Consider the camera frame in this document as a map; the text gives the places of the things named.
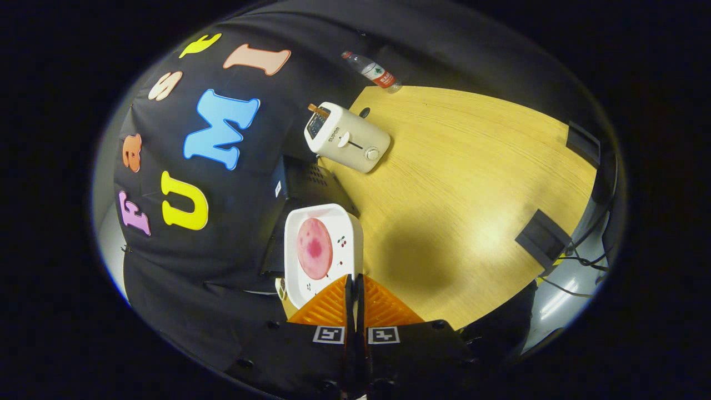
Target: water bottle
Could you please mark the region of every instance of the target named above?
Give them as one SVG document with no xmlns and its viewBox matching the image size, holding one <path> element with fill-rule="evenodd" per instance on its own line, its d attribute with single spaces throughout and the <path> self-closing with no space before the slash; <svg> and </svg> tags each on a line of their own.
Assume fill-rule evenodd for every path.
<svg viewBox="0 0 711 400">
<path fill-rule="evenodd" d="M 402 87 L 400 80 L 396 79 L 392 73 L 387 72 L 383 67 L 367 57 L 353 54 L 352 51 L 344 51 L 341 57 L 348 61 L 348 64 L 354 70 L 387 90 L 388 93 L 395 93 Z"/>
</svg>

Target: orange gripper pad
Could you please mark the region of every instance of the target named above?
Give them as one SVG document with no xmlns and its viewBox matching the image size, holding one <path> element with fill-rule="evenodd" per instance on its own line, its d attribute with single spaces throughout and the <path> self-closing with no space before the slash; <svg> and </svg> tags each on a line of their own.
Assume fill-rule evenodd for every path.
<svg viewBox="0 0 711 400">
<path fill-rule="evenodd" d="M 365 327 L 393 327 L 424 322 L 388 289 L 368 276 L 365 283 Z"/>
<path fill-rule="evenodd" d="M 297 311 L 288 322 L 328 327 L 346 326 L 346 280 L 348 274 L 333 281 Z"/>
</svg>

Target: white toaster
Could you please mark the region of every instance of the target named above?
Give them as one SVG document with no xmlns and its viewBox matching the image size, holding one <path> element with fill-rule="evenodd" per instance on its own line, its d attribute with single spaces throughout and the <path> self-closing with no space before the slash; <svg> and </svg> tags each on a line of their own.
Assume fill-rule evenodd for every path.
<svg viewBox="0 0 711 400">
<path fill-rule="evenodd" d="M 390 146 L 390 135 L 340 105 L 323 102 L 304 128 L 309 149 L 339 164 L 367 173 Z"/>
</svg>

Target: wooden table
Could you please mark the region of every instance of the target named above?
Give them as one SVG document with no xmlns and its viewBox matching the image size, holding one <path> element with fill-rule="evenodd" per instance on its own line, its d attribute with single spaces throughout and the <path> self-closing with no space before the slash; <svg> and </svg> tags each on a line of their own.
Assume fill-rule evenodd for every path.
<svg viewBox="0 0 711 400">
<path fill-rule="evenodd" d="M 515 238 L 537 209 L 569 235 L 579 223 L 596 169 L 566 148 L 565 123 L 441 88 L 367 87 L 351 112 L 365 107 L 392 136 L 379 165 L 321 163 L 360 210 L 365 273 L 425 320 L 459 329 L 535 279 L 542 267 Z"/>
</svg>

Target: pink ham slice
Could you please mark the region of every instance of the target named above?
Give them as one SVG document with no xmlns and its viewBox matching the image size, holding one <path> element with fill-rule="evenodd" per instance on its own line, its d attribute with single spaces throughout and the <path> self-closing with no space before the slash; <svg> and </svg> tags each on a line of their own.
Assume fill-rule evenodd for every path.
<svg viewBox="0 0 711 400">
<path fill-rule="evenodd" d="M 309 278 L 318 280 L 326 276 L 333 260 L 333 247 L 323 222 L 315 218 L 304 221 L 296 235 L 296 254 Z"/>
</svg>

